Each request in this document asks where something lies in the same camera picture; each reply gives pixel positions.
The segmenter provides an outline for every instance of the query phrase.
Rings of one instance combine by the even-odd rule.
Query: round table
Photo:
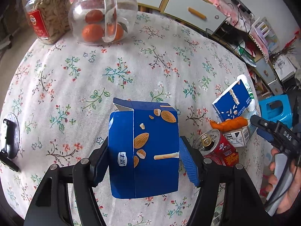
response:
[[[169,103],[178,112],[180,136],[192,144],[211,129],[210,119],[218,121],[212,102],[240,74],[251,82],[245,64],[219,44],[147,13],[138,13],[134,32],[117,43],[87,46],[77,43],[71,32],[55,45],[36,40],[11,81],[1,113],[1,123],[13,112],[20,126],[20,147],[13,162],[21,171],[13,172],[0,163],[8,203],[25,218],[51,164],[73,165],[102,145],[109,115],[115,111],[113,97]],[[240,163],[259,191],[262,139],[254,133],[247,147],[238,151]],[[223,188],[221,184],[218,204]],[[116,199],[108,171],[94,191],[107,225],[180,226],[186,224],[199,188],[180,165],[179,190],[174,193]],[[81,225],[72,186],[69,197],[74,225]]]

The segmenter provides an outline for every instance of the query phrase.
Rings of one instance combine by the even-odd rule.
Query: floral tablecloth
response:
[[[209,119],[218,121],[212,102],[240,74],[251,81],[245,64],[219,44],[146,13],[138,13],[132,35],[117,43],[87,46],[77,43],[71,32],[55,45],[35,41],[13,77],[1,113],[1,123],[9,112],[17,116],[21,137],[13,160],[21,171],[0,163],[8,203],[25,218],[51,164],[73,165],[102,145],[115,111],[113,97],[168,102],[178,112],[180,135],[193,143],[211,129]],[[238,150],[259,191],[263,140],[255,133]],[[223,200],[223,188],[221,184],[217,203]],[[181,162],[177,192],[115,199],[108,172],[94,191],[104,220],[115,226],[184,225],[199,193]],[[69,196],[74,225],[81,225],[72,186]]]

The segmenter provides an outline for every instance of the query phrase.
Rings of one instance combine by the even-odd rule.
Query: floor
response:
[[[12,39],[12,48],[7,49],[0,59],[0,110],[16,69],[35,40],[32,28],[19,31]]]

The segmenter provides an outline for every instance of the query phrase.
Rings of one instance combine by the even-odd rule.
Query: almond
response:
[[[148,140],[149,133],[141,133],[134,138],[134,148],[140,149]]]
[[[161,114],[161,110],[160,109],[154,109],[154,114],[156,116],[159,116]]]
[[[169,111],[162,111],[161,117],[163,120],[171,122],[171,123],[177,122],[175,116]]]
[[[136,155],[134,155],[134,168],[138,165],[138,163],[139,163],[139,158]]]
[[[137,155],[140,159],[144,159],[146,157],[146,152],[143,149],[137,151]]]

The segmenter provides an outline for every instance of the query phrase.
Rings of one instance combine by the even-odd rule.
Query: blue plastic stool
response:
[[[272,109],[270,104],[277,100],[282,103],[282,106]],[[263,119],[273,122],[281,121],[286,124],[288,128],[292,127],[293,114],[287,95],[278,95],[261,100],[259,101],[259,106]]]

